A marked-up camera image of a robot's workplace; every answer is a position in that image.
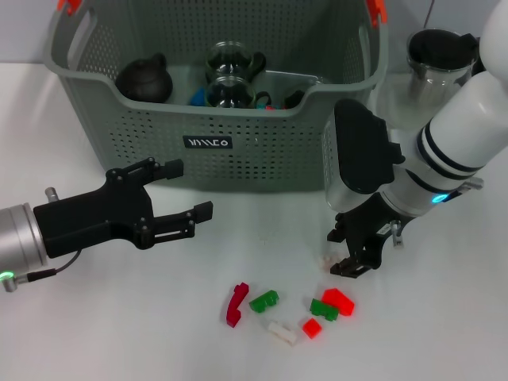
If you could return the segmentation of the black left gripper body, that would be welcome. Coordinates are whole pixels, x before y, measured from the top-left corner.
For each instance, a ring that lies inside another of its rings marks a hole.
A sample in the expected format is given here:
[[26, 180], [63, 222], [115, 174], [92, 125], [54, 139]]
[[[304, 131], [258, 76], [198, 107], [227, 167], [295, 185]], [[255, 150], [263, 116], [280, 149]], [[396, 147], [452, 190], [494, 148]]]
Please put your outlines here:
[[110, 170], [97, 190], [33, 209], [49, 257], [122, 239], [144, 250], [155, 244], [148, 168]]

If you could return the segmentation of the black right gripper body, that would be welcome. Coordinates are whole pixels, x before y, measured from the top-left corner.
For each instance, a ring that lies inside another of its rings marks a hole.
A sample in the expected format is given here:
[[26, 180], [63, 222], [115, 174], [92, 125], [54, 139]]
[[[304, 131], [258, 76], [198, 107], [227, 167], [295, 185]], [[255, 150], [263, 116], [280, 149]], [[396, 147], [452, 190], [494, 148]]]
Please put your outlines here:
[[401, 215], [388, 206], [381, 194], [372, 195], [360, 206], [342, 214], [349, 257], [376, 259], [379, 267], [384, 242], [392, 234], [391, 222], [401, 221]]

